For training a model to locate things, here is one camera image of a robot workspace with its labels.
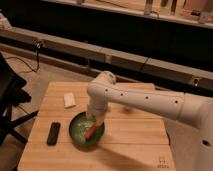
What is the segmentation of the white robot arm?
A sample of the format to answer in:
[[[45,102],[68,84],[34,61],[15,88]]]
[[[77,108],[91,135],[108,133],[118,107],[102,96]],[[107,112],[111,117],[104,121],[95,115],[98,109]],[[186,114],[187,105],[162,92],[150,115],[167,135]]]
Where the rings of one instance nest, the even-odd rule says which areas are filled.
[[[101,72],[87,86],[87,114],[104,122],[108,103],[117,103],[177,120],[199,130],[194,171],[213,171],[213,97],[184,92],[120,87],[110,71]]]

